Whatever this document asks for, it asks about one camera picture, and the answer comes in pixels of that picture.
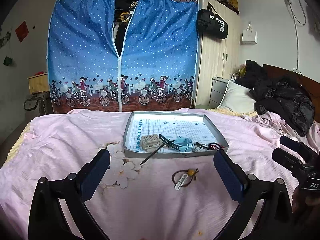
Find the grey bedside drawer cabinet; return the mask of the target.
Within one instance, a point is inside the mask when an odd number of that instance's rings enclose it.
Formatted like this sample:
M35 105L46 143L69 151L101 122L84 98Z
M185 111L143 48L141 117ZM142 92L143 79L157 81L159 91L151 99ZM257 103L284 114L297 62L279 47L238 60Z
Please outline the grey bedside drawer cabinet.
M209 99L209 108L217 108L225 94L228 80L221 77L214 77L212 81L212 90Z

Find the blue kids smartwatch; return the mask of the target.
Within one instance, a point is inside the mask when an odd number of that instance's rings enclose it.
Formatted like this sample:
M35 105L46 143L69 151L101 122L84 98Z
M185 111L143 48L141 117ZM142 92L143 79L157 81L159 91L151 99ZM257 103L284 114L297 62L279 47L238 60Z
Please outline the blue kids smartwatch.
M169 147L178 152L191 152L193 148L193 141L191 138L179 137L171 141Z

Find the black hair clip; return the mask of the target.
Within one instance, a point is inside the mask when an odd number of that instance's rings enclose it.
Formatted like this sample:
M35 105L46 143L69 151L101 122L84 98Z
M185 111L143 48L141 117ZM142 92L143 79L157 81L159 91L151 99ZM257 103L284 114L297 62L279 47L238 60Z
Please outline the black hair clip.
M206 146L206 145L203 145L203 144L201 144L201 143L199 143L199 142L195 142L195 143L194 143L194 146L195 146L195 147L202 148L202 149L205 149L205 150L210 150L210 147L208 147L208 146Z

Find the black jacket pile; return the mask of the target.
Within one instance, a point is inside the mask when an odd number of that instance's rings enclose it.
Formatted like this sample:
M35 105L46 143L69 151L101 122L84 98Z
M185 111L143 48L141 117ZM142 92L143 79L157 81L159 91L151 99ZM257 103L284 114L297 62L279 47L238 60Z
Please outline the black jacket pile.
M268 77L267 70L247 60L245 73L235 81L249 89L259 115L278 114L301 137L306 136L315 118L315 107L309 93L288 76Z

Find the grey shallow cardboard tray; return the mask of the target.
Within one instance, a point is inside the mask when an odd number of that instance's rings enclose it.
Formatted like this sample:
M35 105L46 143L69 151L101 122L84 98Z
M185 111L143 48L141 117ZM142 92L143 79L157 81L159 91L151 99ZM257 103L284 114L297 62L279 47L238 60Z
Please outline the grey shallow cardboard tray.
M189 158L214 155L218 150L227 151L229 145L206 114L191 114L181 112L132 112L127 121L123 145L127 158L146 158L152 152L145 152L140 148L140 140L144 135L158 134L173 141L176 138L191 138L193 148L191 152L178 152L168 146L161 148L153 157ZM205 150L195 147L199 142L210 147Z

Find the red diamond wall paper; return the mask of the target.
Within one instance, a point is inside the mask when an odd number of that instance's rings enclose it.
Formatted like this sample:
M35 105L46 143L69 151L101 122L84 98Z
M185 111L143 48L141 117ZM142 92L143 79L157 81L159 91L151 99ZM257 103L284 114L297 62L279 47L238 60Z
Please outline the red diamond wall paper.
M15 30L16 36L20 43L27 37L29 30L25 21L23 21Z

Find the white small hair clip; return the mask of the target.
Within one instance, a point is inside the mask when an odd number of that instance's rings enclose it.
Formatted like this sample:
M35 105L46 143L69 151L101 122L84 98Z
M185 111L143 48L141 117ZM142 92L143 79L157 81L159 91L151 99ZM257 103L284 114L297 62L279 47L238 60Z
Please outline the white small hair clip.
M180 190L184 186L185 181L187 180L187 178L188 178L188 174L187 173L182 174L180 179L179 179L179 181L176 183L174 189L176 191Z

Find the yellow wooden box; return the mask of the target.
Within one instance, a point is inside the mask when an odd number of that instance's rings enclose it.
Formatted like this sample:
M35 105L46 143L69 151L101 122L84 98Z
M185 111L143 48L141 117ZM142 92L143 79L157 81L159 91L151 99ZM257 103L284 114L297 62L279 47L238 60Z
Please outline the yellow wooden box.
M28 77L29 93L49 91L48 74L43 73Z

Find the beige claw hair clip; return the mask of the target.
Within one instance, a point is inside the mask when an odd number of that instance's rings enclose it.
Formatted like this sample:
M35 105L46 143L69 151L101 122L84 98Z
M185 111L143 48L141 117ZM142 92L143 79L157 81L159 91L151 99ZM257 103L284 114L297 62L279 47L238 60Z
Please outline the beige claw hair clip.
M159 138L158 134L144 135L140 140L140 148L145 152L153 152L161 146L162 143L163 141Z

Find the light wooden wardrobe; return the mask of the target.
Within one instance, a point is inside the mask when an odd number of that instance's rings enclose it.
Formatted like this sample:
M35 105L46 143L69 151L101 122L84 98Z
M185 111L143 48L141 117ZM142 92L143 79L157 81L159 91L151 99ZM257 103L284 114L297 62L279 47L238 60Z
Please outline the light wooden wardrobe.
M199 35L197 67L193 92L194 105L209 105L214 77L229 79L239 65L240 16L215 0L199 0L199 9L210 3L228 24L228 36L224 40Z

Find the blue fabric wardrobe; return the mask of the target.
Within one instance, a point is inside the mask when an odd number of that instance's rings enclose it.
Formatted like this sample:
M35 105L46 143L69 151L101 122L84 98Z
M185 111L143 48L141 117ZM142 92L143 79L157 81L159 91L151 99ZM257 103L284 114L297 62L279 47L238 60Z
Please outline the blue fabric wardrobe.
M190 107L199 0L56 0L47 66L55 113Z

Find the pink crumpled blanket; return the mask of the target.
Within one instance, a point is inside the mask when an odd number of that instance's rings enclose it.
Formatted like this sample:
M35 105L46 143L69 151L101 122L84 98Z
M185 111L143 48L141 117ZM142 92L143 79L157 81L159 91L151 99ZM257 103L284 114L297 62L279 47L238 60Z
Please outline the pink crumpled blanket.
M243 115L242 118L257 123L260 126L274 129L279 135L285 135L294 141L303 142L315 152L319 153L319 122L314 121L306 136L301 137L276 113L266 112L263 115L255 116Z

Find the white pillow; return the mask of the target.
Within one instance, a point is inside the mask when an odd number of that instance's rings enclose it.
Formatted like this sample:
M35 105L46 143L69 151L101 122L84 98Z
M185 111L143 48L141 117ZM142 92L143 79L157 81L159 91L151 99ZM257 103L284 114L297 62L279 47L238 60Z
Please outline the white pillow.
M250 89L228 81L226 91L218 108L235 113L249 113L254 111L255 100L249 93Z

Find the black duffel bag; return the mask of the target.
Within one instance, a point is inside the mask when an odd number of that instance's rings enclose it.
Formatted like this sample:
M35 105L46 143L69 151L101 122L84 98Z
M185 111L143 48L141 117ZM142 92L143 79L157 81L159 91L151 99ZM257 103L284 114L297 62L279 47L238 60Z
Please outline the black duffel bag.
M228 36L228 24L217 13L210 2L206 9L200 9L197 12L196 30L199 34L211 36L224 40Z

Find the wooden headboard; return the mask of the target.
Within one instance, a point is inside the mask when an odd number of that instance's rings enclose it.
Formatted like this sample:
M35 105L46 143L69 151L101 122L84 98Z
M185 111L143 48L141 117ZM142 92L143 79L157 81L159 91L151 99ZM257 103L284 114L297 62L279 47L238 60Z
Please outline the wooden headboard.
M315 121L319 122L320 84L318 82L301 74L268 64L263 64L263 68L266 70L268 77L270 78L286 76L301 85L311 96L312 103L315 107Z

